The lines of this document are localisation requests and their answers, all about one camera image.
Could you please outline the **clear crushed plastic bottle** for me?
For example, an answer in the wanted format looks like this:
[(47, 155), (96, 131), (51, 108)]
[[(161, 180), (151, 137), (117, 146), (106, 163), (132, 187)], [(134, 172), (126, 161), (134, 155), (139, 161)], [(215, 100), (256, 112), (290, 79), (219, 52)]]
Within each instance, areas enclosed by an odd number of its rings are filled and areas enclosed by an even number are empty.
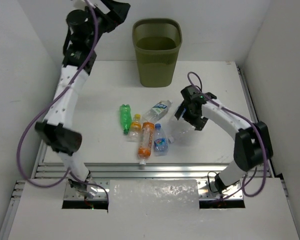
[(193, 132), (195, 127), (189, 124), (188, 122), (173, 122), (170, 125), (170, 132), (167, 136), (167, 140), (170, 144), (175, 143), (176, 141), (182, 139), (185, 135), (190, 132)]

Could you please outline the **clear white label bottle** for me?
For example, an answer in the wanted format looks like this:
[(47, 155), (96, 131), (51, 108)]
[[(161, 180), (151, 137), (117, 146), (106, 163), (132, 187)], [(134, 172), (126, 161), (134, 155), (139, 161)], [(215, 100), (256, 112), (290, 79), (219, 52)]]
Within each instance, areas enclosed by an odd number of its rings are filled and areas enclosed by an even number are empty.
[(156, 124), (160, 119), (162, 119), (169, 111), (172, 106), (170, 100), (161, 100), (156, 105), (154, 105), (150, 110), (148, 110), (141, 117), (142, 123), (152, 123)]

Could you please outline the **blue cap water bottle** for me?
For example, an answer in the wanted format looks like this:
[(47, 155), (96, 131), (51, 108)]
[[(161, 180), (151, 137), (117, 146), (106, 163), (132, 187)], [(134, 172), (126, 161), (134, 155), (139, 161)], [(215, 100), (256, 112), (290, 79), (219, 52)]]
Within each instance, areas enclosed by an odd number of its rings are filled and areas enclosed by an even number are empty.
[(154, 125), (153, 149), (156, 156), (165, 156), (169, 151), (168, 140), (160, 123)]

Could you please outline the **small yellow cap bottle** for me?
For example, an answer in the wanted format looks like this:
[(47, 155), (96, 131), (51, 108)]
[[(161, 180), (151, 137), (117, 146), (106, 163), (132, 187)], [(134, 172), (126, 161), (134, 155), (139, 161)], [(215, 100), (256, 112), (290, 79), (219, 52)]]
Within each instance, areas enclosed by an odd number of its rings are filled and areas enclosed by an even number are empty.
[(140, 140), (141, 130), (141, 115), (135, 114), (129, 127), (127, 141), (138, 142)]

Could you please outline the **tall orange label bottle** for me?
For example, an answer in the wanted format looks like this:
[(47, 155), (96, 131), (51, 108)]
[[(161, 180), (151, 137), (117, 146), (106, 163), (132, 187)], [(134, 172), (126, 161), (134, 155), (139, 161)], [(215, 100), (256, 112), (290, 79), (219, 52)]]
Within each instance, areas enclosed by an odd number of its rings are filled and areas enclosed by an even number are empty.
[(141, 137), (139, 141), (137, 156), (139, 165), (144, 167), (152, 153), (152, 143), (155, 131), (155, 125), (151, 122), (144, 122), (141, 128)]

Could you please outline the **green crushed plastic bottle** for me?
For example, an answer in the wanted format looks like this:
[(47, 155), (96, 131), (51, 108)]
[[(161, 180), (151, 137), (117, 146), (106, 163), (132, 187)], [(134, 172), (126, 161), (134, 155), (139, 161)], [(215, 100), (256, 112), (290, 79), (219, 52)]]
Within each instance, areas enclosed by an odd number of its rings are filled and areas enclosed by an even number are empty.
[(119, 107), (120, 126), (124, 135), (128, 135), (132, 123), (131, 107), (129, 104), (122, 104)]

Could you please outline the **blue label water bottle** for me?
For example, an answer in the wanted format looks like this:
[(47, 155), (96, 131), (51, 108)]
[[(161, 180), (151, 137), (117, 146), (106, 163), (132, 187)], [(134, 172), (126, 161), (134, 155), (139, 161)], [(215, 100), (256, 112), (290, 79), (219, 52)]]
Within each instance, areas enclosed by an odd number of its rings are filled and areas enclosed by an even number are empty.
[(168, 126), (171, 129), (183, 128), (183, 127), (186, 127), (188, 125), (188, 123), (183, 119), (182, 116), (179, 119), (177, 119), (175, 117), (175, 114), (176, 114), (176, 112), (177, 112), (178, 109), (179, 109), (179, 106), (174, 110), (172, 116), (168, 120)]

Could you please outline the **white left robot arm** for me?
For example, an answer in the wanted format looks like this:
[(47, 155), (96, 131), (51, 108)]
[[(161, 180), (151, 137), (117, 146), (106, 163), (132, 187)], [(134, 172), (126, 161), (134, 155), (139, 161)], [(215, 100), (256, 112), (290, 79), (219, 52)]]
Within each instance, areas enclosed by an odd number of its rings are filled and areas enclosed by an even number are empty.
[(86, 3), (82, 9), (75, 9), (67, 15), (68, 29), (58, 86), (43, 121), (34, 126), (78, 182), (85, 182), (90, 173), (84, 162), (74, 156), (83, 139), (79, 132), (71, 129), (79, 93), (92, 71), (97, 57), (95, 47), (100, 37), (122, 24), (131, 7), (129, 3), (114, 0), (104, 0), (103, 4), (109, 10), (107, 13)]

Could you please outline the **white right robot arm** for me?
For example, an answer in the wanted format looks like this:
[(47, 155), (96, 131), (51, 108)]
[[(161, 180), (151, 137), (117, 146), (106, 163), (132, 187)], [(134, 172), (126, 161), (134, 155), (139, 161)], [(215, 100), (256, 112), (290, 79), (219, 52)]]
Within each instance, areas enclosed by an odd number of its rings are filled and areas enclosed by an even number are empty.
[(174, 114), (176, 120), (183, 119), (196, 131), (202, 131), (211, 120), (234, 140), (233, 161), (213, 181), (218, 193), (273, 156), (269, 130), (264, 122), (253, 123), (236, 115), (224, 107), (214, 94), (201, 93), (192, 85), (186, 86), (180, 93), (183, 101)]

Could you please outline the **olive green plastic bin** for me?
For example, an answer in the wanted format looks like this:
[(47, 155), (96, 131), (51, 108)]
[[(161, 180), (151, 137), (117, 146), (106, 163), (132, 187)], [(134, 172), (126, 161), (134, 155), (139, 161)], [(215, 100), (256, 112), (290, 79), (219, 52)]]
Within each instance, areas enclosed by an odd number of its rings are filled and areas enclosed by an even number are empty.
[(183, 42), (179, 23), (170, 18), (145, 18), (132, 28), (139, 81), (144, 87), (171, 84)]

